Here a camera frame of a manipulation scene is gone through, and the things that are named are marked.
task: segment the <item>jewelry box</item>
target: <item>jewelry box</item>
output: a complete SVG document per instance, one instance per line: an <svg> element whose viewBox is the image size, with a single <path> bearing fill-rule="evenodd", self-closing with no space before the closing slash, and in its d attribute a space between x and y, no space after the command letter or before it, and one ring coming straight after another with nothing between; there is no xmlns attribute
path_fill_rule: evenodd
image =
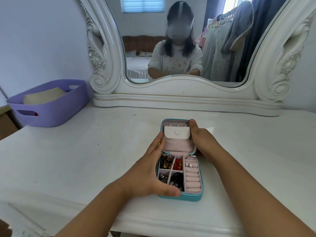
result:
<svg viewBox="0 0 316 237"><path fill-rule="evenodd" d="M165 119L161 123L165 147L157 163L157 178L178 187L180 197L165 197L186 201L199 201L203 194L203 179L196 156L189 120Z"/></svg>

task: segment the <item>blue window blind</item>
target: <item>blue window blind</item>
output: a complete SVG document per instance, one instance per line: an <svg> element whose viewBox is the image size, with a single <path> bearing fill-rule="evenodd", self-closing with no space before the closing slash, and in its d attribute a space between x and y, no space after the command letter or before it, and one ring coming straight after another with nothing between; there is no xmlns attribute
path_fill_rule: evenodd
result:
<svg viewBox="0 0 316 237"><path fill-rule="evenodd" d="M165 0L121 0L123 13L164 12Z"/></svg>

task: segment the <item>white ornate mirror frame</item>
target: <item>white ornate mirror frame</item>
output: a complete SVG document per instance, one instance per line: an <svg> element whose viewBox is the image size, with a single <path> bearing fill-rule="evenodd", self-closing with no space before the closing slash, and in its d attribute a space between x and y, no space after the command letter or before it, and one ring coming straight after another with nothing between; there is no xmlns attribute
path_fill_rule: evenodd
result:
<svg viewBox="0 0 316 237"><path fill-rule="evenodd" d="M287 0L252 56L248 78L238 87L223 87L187 75L135 84L126 77L124 50L105 0L81 0L88 26L88 47L95 71L93 103L101 107L243 112L278 116L290 91L288 74L296 67L309 34L316 0Z"/></svg>

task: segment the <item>window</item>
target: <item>window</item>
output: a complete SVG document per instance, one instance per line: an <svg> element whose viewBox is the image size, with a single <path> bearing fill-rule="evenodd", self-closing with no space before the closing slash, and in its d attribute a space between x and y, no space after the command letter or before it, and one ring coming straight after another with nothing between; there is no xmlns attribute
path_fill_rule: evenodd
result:
<svg viewBox="0 0 316 237"><path fill-rule="evenodd" d="M226 0L225 1L225 6L224 6L224 11L223 14L231 11L235 7L237 7L240 3L243 1L252 1L252 0Z"/></svg>
<svg viewBox="0 0 316 237"><path fill-rule="evenodd" d="M121 0L123 13L164 12L165 0Z"/></svg>

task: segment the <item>white dressing table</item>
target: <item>white dressing table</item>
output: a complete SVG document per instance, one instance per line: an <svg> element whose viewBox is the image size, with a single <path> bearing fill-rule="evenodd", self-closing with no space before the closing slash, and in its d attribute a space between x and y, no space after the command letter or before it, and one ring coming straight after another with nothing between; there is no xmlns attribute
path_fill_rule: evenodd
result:
<svg viewBox="0 0 316 237"><path fill-rule="evenodd" d="M83 108L53 128L24 127L0 141L0 218L52 236L140 158L165 118L194 118L268 191L316 230L316 115L114 107ZM113 230L147 236L244 236L214 167L200 157L199 202L132 200Z"/></svg>

